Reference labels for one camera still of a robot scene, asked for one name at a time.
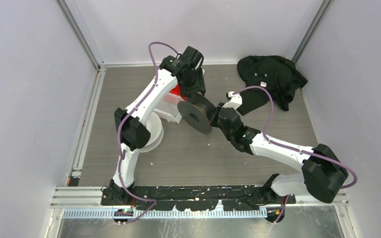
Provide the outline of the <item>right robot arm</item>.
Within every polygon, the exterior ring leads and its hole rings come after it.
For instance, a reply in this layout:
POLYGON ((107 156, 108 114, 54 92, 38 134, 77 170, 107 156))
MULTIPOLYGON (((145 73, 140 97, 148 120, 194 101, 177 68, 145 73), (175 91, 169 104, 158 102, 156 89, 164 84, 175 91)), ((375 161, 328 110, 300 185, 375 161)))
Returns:
POLYGON ((271 185, 263 190, 269 203, 277 203, 285 195, 305 193, 331 203, 349 177, 347 168, 328 146, 300 146, 270 137, 244 125, 233 108, 218 107, 210 123, 221 129, 236 150, 276 160, 298 171, 298 174, 270 178, 271 185))

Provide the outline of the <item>black perforated spool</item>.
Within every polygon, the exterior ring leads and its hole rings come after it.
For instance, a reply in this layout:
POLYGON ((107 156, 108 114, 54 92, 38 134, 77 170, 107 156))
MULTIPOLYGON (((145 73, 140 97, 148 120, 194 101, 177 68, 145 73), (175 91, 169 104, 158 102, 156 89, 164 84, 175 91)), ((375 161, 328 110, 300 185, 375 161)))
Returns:
POLYGON ((212 126, 210 125, 210 110, 215 106, 202 94, 195 93, 187 98, 187 101, 179 102, 178 110, 192 128, 202 134, 210 134, 212 126))

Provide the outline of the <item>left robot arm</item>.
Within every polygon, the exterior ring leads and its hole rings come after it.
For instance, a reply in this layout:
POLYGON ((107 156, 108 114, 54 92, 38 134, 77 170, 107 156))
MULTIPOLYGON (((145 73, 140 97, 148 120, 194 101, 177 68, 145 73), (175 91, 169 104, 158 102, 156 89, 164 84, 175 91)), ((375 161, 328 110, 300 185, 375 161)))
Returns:
POLYGON ((134 170, 141 149, 150 140, 146 123, 156 106, 176 86, 180 95, 187 98, 194 93, 204 94, 204 57, 197 49, 188 46, 183 53, 165 57, 155 66, 155 75, 142 93, 125 109, 115 111, 117 141, 120 151, 116 172, 110 182, 113 198, 120 205, 131 202, 134 170))

